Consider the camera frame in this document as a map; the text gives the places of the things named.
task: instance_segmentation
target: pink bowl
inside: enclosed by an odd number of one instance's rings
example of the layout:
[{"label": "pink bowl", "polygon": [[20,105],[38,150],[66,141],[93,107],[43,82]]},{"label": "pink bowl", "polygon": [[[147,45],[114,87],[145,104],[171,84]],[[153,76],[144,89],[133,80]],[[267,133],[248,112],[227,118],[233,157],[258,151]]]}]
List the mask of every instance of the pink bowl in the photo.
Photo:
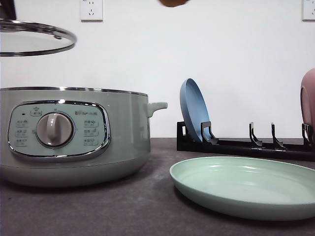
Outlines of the pink bowl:
[{"label": "pink bowl", "polygon": [[303,123],[315,130],[315,68],[308,71],[301,83],[301,109]]}]

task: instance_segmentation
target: dish rack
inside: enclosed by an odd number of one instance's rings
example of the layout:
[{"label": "dish rack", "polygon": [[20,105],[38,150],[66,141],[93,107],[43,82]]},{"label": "dish rack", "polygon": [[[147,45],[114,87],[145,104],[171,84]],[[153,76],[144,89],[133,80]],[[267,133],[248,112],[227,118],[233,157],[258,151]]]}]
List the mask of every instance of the dish rack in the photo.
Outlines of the dish rack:
[{"label": "dish rack", "polygon": [[[271,124],[272,143],[263,142],[254,135],[254,124],[249,124],[250,141],[216,138],[211,131],[211,121],[201,123],[202,142],[195,142],[189,135],[185,122],[177,122],[177,150],[230,155],[244,155],[275,159],[315,161],[315,145],[312,141],[313,129],[302,124],[303,144],[284,144],[275,136],[275,125]],[[209,130],[211,139],[205,138],[204,130]]]}]

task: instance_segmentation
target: blue plate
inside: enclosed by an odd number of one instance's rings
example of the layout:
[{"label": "blue plate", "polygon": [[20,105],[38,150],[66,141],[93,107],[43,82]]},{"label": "blue plate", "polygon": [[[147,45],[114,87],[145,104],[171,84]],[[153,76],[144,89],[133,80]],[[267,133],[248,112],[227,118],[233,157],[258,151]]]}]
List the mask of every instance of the blue plate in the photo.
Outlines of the blue plate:
[{"label": "blue plate", "polygon": [[[195,142],[202,142],[201,123],[210,121],[206,103],[193,79],[183,82],[180,91],[180,103],[185,125]],[[208,129],[204,130],[206,139],[211,139]]]}]

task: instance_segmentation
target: dial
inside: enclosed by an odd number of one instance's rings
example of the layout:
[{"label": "dial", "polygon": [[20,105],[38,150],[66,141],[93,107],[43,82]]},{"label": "dial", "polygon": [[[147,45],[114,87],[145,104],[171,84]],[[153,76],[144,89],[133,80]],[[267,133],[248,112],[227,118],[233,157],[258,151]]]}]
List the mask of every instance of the dial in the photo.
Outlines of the dial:
[{"label": "dial", "polygon": [[73,134],[70,119],[60,113],[44,115],[37,123],[37,138],[45,145],[56,147],[65,144]]}]

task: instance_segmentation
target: cooker handle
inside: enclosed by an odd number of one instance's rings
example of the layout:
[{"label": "cooker handle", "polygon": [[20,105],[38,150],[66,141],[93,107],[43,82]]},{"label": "cooker handle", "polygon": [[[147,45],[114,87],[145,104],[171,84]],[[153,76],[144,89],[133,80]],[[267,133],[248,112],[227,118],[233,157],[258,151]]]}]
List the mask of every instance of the cooker handle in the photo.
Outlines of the cooker handle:
[{"label": "cooker handle", "polygon": [[148,118],[153,116],[153,113],[157,110],[166,109],[167,102],[151,102],[147,104]]}]

